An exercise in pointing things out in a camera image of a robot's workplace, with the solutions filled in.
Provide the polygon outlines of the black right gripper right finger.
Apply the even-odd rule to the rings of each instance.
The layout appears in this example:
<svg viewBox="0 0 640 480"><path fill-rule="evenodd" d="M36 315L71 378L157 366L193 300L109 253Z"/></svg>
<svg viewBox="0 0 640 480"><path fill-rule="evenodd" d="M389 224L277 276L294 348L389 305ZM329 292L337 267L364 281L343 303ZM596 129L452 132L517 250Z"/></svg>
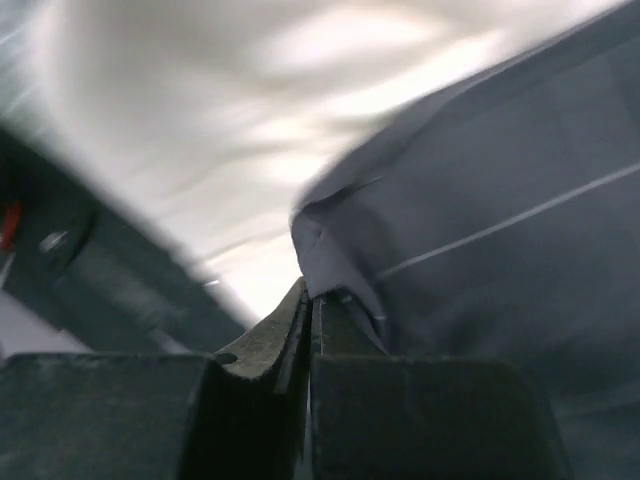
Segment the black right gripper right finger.
<svg viewBox="0 0 640 480"><path fill-rule="evenodd" d="M495 360L389 356L333 298L312 310L318 479L569 479L549 402Z"/></svg>

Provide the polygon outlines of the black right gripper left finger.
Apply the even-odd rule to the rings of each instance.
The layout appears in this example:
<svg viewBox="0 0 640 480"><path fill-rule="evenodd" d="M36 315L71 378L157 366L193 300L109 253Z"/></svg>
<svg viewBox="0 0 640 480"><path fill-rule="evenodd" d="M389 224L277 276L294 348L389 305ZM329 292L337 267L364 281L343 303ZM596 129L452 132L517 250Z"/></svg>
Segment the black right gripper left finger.
<svg viewBox="0 0 640 480"><path fill-rule="evenodd" d="M19 354L1 369L5 479L291 479L308 294L213 354Z"/></svg>

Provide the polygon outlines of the dark grey checked pillowcase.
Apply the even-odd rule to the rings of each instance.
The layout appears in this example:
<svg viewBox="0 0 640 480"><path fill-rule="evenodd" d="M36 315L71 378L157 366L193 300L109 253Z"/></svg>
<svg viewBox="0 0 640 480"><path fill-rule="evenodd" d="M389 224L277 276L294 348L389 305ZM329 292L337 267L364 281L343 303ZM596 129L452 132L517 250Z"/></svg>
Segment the dark grey checked pillowcase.
<svg viewBox="0 0 640 480"><path fill-rule="evenodd" d="M544 384L581 479L639 475L639 5L426 96L291 224L313 295L390 353Z"/></svg>

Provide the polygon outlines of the cream bear print pillow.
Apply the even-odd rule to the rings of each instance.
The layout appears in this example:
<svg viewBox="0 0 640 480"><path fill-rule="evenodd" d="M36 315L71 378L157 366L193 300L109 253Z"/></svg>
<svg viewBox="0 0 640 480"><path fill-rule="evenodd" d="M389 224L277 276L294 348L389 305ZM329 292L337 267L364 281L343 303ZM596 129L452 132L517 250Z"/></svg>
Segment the cream bear print pillow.
<svg viewBox="0 0 640 480"><path fill-rule="evenodd" d="M5 1L1 120L251 325L302 190L412 100L608 1Z"/></svg>

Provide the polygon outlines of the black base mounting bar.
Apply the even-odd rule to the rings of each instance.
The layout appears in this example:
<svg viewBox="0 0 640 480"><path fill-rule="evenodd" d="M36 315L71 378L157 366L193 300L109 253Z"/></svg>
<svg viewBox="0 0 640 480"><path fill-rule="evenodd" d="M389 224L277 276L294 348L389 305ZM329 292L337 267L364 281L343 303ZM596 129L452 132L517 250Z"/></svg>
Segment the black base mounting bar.
<svg viewBox="0 0 640 480"><path fill-rule="evenodd" d="M1 131L1 286L95 351L215 352L245 327L76 178Z"/></svg>

